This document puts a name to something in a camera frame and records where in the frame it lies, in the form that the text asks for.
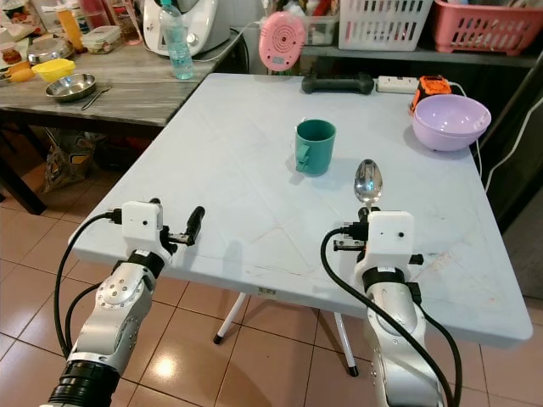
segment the white folding table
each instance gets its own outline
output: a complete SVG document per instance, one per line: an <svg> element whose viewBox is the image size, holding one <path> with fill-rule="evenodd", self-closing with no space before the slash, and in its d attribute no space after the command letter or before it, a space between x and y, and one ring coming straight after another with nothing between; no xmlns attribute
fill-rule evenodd
<svg viewBox="0 0 543 407"><path fill-rule="evenodd" d="M502 347L527 340L530 319L468 149L420 144L409 95L307 95L300 85L299 77L209 75L91 215L158 197L165 224L183 231L202 205L197 244L180 248L165 276L364 317L327 277L319 247L327 231L357 219L355 170L373 159L383 174L378 206L415 217L414 253L425 263L413 275L424 309L457 338ZM294 169L294 127L303 118L337 127L323 176ZM124 259L120 226L96 222L76 252ZM328 258L349 280L355 254L330 249Z"/></svg>

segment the white basket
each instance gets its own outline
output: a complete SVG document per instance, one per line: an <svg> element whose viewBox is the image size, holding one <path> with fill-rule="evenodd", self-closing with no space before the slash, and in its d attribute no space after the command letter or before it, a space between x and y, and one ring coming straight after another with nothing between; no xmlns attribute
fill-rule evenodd
<svg viewBox="0 0 543 407"><path fill-rule="evenodd" d="M434 0L341 0L339 48L414 51Z"/></svg>

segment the orange bottle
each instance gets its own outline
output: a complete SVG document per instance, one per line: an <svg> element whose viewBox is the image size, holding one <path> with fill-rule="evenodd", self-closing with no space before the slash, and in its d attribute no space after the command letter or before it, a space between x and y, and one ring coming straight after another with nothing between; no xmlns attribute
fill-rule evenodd
<svg viewBox="0 0 543 407"><path fill-rule="evenodd" d="M77 24L74 15L71 13L71 10L63 4L58 5L56 10L60 24L62 25L66 36L74 46L74 49L77 53L83 53L85 47L83 47L81 42L81 31L79 30L79 25Z"/></svg>

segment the pink basket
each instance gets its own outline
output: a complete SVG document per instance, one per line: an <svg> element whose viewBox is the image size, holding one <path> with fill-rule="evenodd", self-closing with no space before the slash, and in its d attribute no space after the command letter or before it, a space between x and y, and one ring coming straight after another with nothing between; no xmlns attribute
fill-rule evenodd
<svg viewBox="0 0 543 407"><path fill-rule="evenodd" d="M434 0L435 49L519 55L539 34L543 8L449 4Z"/></svg>

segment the black cable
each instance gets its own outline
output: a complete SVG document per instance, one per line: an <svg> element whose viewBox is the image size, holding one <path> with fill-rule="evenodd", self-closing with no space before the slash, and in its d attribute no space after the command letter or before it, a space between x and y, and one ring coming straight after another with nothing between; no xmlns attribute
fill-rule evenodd
<svg viewBox="0 0 543 407"><path fill-rule="evenodd" d="M456 346L456 342L452 335L447 331L438 321L432 318L426 313L426 311L419 305L419 308L424 314L426 321L435 326L435 328L445 337L449 346L451 347L452 357L455 361L455 403L456 407L460 406L460 398L462 397L462 359L460 357L460 351Z"/></svg>
<svg viewBox="0 0 543 407"><path fill-rule="evenodd" d="M98 287L100 287L101 282L94 284L93 286L90 286L89 288L84 289L79 293L77 297L74 298L74 300L71 302L70 307L68 308L68 312L66 312L66 319L64 320L64 334L66 336L66 348L72 349L73 344L71 342L71 315L74 312L74 308L77 306L77 303L85 297L87 294L91 293L92 291L96 290Z"/></svg>
<svg viewBox="0 0 543 407"><path fill-rule="evenodd" d="M329 231L326 234L326 236L322 239L321 262L324 267L324 270L327 272L327 274L336 284L338 284L347 293L349 293L350 295L358 299L360 302L362 302L364 305L366 305L366 307L373 310L377 315L379 315L389 325L391 325L421 355L424 361L428 363L432 371L434 371L434 374L438 377L439 383L441 384L441 387L443 388L443 391L445 393L447 406L448 407L458 406L458 404L455 402L453 398L453 395L451 392L451 386L449 386L449 383L447 382L447 378L445 377L445 374L443 373L443 371L441 371L438 364L435 362L432 356L430 356L427 350L402 325L400 325L394 318L392 318L389 314L387 314L381 307L376 305L373 301L371 301L365 295L362 295L361 293L356 291L353 287L351 287L349 284L344 282L341 278L339 278L339 276L337 276L333 272L326 257L326 246L328 245L328 242L330 241L330 238L332 236L338 235L343 232L344 232L343 229L333 229L332 231Z"/></svg>
<svg viewBox="0 0 543 407"><path fill-rule="evenodd" d="M239 34L239 31L235 28L231 28L230 30L234 31L236 34ZM241 41L245 48L245 73L248 74L250 72L249 49L247 48L247 42L245 41L244 36L241 36Z"/></svg>
<svg viewBox="0 0 543 407"><path fill-rule="evenodd" d="M60 260L59 264L59 270L57 271L57 279L54 284L54 297L53 297L53 316L54 316L54 328L57 332L57 338L59 340L60 349L62 350L62 354L66 359L68 359L68 356L70 355L71 349L67 347L66 341L64 339L64 334L62 333L62 326L60 324L60 305L59 305L59 297L60 297L60 282L62 281L62 270L64 269L64 265L66 263L66 260L68 259L68 256L70 255L71 249L74 247L74 244L76 244L77 239L79 236L87 229L92 223L94 223L97 220L100 219L110 219L112 214L101 214L92 217L87 222L81 225L81 227L74 233L73 238L68 243L68 247L64 251L64 255L62 256L62 259Z"/></svg>

